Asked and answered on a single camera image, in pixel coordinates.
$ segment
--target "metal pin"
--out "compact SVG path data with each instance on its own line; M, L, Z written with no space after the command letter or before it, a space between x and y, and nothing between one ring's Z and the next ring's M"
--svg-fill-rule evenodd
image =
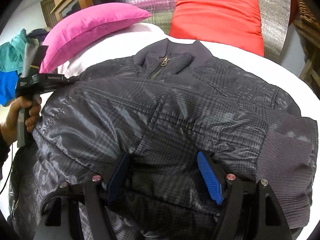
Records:
M64 181L64 182L60 183L59 187L64 188L64 187L67 187L68 185L69 185L69 183Z
M235 180L235 179L236 179L236 176L235 176L234 174L231 174L231 173L230 173L230 174L227 175L227 179L228 179L228 180Z
M99 181L101 179L100 175L93 175L92 176L92 181Z
M269 184L269 182L268 182L266 179L262 179L262 180L260 181L260 183L261 183L263 186L266 186L266 185Z

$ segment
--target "handheld device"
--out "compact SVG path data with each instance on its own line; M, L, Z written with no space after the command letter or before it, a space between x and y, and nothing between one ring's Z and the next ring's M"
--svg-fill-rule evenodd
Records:
M23 66L22 75L20 76L16 86L16 98L24 96L31 101L35 101L35 95L53 92L57 88L72 85L76 82L76 79L67 79L61 74L45 74L39 73L41 62L44 59L47 51L47 46L40 45L36 49L36 52L30 54L30 59L25 53L26 62ZM30 117L30 108L20 109L18 113L17 122L17 137L18 137L18 148L29 145L33 142L31 133L27 131L26 120Z

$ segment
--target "white sheet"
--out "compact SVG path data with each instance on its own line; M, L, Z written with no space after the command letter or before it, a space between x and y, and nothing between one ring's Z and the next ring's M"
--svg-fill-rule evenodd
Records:
M169 38L169 40L176 43L194 42L194 40L172 38L165 35L164 32L155 25L139 23L97 41L87 50L80 52L69 62L61 65L58 68L58 72L65 74L66 77L78 75L91 65L108 59L135 55L144 47L165 38ZM320 123L320 101L308 85L298 79L294 74L266 58L239 48L206 41L202 41L202 44L204 44L204 46L206 46L215 57L226 59L245 71L253 73L268 83L276 85L287 91L300 107L302 116L310 117ZM49 96L50 93L42 95L42 105L45 104ZM317 171L312 187L313 204L310 210L310 222L302 230L298 240L306 240L320 220L319 173L320 172Z

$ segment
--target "hand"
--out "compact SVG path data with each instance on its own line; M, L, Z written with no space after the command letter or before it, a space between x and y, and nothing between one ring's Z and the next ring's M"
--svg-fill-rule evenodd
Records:
M38 104L33 106L30 111L30 118L26 120L27 131L32 132L37 119L39 118L39 113L41 110L41 98L38 99ZM18 111L20 108L29 108L32 102L24 97L19 97L15 99L9 108L8 115L5 122L0 125L1 134L3 139L6 141L7 145L10 146L17 140L17 121L18 121Z

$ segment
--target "zipper pull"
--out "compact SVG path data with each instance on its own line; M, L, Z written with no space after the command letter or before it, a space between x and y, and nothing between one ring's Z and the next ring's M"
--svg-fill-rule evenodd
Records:
M166 57L166 58L162 61L162 63L161 63L160 66L165 66L165 65L167 65L168 61L169 61L169 59Z

